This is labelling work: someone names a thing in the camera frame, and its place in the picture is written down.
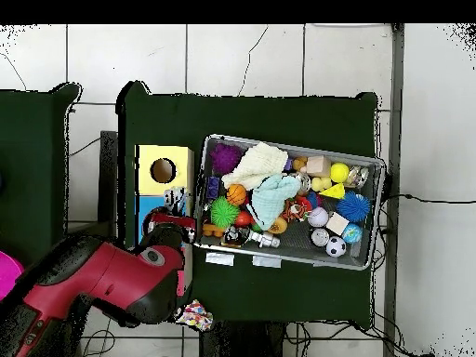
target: white cloth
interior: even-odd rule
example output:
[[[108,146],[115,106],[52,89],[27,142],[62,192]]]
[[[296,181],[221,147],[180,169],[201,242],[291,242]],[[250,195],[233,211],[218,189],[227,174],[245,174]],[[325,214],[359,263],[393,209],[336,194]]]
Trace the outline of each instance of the white cloth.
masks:
[[[239,183],[250,191],[259,186],[264,178],[281,174],[286,161],[287,152],[260,142],[248,149],[233,172],[221,179],[226,189],[233,183]]]

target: green mat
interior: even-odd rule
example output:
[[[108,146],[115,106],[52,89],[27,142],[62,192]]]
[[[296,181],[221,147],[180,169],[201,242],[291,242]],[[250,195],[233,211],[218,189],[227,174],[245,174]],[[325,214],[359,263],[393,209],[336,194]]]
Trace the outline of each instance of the green mat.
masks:
[[[134,146],[179,145],[195,154],[209,134],[260,139],[361,156],[374,156],[375,94],[340,98],[214,98],[150,95],[129,83],[117,100],[119,146],[125,156],[126,244],[134,239]],[[354,320],[370,326],[371,271],[313,268],[283,261],[281,269],[254,267],[251,257],[235,255],[234,266],[205,263],[204,249],[193,249],[192,298],[217,320]]]
[[[0,250],[29,266],[63,235],[65,114],[80,87],[0,90]]]

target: bin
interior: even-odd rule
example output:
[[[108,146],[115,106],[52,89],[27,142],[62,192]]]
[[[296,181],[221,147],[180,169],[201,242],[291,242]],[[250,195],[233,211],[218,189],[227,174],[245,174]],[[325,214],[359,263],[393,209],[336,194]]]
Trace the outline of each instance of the bin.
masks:
[[[222,135],[210,135],[205,138],[202,150],[201,170],[197,179],[197,189],[195,196],[195,218],[197,219],[197,238],[195,245],[202,248],[218,250],[222,252],[239,253],[247,255],[263,256],[267,258],[280,258],[290,261],[299,261],[312,264],[314,267],[337,267],[348,270],[365,270],[372,262],[372,255],[375,247],[377,235],[377,217],[380,207],[380,196],[385,178],[385,163],[378,158],[356,156],[346,153],[320,151],[315,149],[300,148],[295,146],[262,141],[275,146],[288,153],[292,159],[299,156],[328,157],[333,163],[340,162],[346,165],[365,166],[369,170],[367,182],[358,193],[367,197],[371,202],[370,213],[364,222],[360,223],[364,229],[362,239],[359,243],[348,244],[348,251],[344,256],[333,258],[325,253],[325,250],[318,248],[311,242],[309,236],[310,225],[307,220],[302,222],[292,221],[287,230],[279,234],[280,246],[277,248],[260,248],[257,243],[248,242],[240,248],[220,245],[220,240],[214,236],[202,234],[202,216],[204,204],[206,202],[206,179],[215,176],[212,169],[209,152],[213,151],[218,143],[238,146],[244,152],[246,149],[257,145],[259,141],[252,139],[242,139]],[[327,211],[334,210],[337,199],[324,198],[324,208]]]

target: yellow box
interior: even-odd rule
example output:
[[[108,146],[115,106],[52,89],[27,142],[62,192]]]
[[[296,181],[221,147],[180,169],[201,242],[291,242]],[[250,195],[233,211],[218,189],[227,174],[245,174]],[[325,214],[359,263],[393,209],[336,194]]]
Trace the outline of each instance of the yellow box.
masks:
[[[152,177],[152,165],[158,159],[168,159],[174,164],[175,177],[167,182],[157,182]],[[139,145],[139,179],[140,195],[159,196],[174,186],[185,187],[193,194],[193,152],[187,147]]]

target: light blue towel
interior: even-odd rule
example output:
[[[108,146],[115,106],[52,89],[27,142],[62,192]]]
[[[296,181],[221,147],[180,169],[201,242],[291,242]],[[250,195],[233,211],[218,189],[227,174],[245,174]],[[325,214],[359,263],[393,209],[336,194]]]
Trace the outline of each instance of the light blue towel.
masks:
[[[267,230],[280,216],[284,201],[296,196],[301,187],[300,181],[285,174],[273,175],[253,190],[248,208],[251,216],[262,230]]]

